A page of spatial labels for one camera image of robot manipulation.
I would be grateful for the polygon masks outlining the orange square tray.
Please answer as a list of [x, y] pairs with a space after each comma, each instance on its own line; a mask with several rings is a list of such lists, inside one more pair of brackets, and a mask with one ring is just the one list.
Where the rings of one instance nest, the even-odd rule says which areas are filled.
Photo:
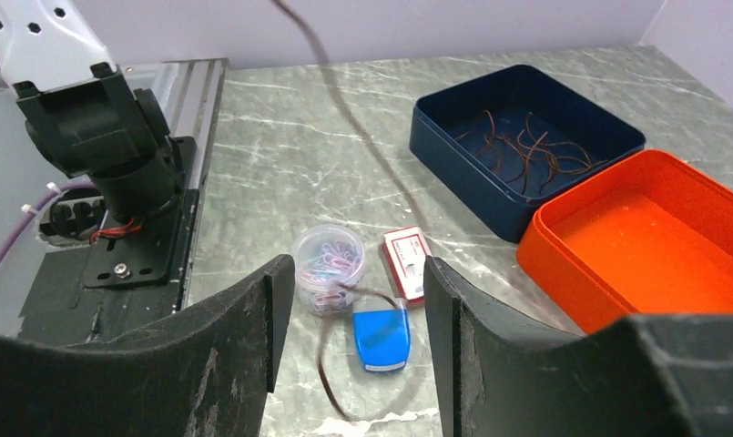
[[647, 149], [540, 207], [516, 259], [586, 333], [632, 313], [733, 314], [733, 191]]

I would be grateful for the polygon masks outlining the dark navy square tray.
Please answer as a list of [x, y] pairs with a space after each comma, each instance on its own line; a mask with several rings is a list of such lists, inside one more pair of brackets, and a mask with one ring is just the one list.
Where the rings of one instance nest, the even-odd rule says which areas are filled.
[[419, 98], [410, 134], [411, 152], [512, 243], [545, 202], [645, 143], [640, 130], [529, 65]]

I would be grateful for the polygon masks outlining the blue small stapler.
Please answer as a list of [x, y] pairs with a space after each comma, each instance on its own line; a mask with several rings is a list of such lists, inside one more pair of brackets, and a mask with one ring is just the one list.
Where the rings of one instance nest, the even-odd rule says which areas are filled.
[[385, 373], [406, 366], [411, 351], [407, 310], [355, 311], [351, 319], [357, 355], [365, 371]]

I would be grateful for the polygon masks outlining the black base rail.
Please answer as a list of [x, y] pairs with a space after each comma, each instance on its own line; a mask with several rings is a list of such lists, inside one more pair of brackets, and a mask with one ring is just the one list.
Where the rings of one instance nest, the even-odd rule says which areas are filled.
[[16, 337], [66, 346], [112, 340], [181, 309], [200, 192], [119, 240], [45, 255]]

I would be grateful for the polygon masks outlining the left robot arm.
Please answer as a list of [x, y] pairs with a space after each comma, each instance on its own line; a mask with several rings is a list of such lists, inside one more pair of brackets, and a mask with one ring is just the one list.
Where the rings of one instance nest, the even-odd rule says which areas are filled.
[[184, 168], [154, 93], [130, 88], [72, 2], [0, 1], [0, 73], [39, 153], [88, 176], [116, 220], [176, 203]]

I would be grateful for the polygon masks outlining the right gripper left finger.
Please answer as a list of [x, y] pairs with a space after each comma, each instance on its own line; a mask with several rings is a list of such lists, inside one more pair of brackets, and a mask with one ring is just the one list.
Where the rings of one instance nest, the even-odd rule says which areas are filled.
[[0, 436], [256, 436], [294, 299], [290, 255], [108, 342], [0, 336]]

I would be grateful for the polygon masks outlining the clear round clip jar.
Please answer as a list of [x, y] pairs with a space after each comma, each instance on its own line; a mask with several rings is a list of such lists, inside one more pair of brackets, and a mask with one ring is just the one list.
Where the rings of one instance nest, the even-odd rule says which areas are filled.
[[349, 310], [365, 271], [365, 247], [352, 230], [322, 224], [303, 231], [291, 256], [295, 265], [295, 293], [308, 310], [327, 316]]

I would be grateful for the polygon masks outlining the red white small box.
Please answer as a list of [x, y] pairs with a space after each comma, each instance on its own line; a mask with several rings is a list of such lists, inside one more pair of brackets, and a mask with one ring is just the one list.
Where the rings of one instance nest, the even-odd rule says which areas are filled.
[[382, 249], [401, 296], [411, 303], [424, 299], [424, 263], [430, 247], [418, 226], [394, 229], [382, 236]]

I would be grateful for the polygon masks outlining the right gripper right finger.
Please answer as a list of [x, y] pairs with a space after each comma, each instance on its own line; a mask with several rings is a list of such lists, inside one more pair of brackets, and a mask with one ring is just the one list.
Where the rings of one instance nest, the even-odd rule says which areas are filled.
[[576, 336], [424, 262], [446, 436], [733, 436], [733, 315], [629, 315]]

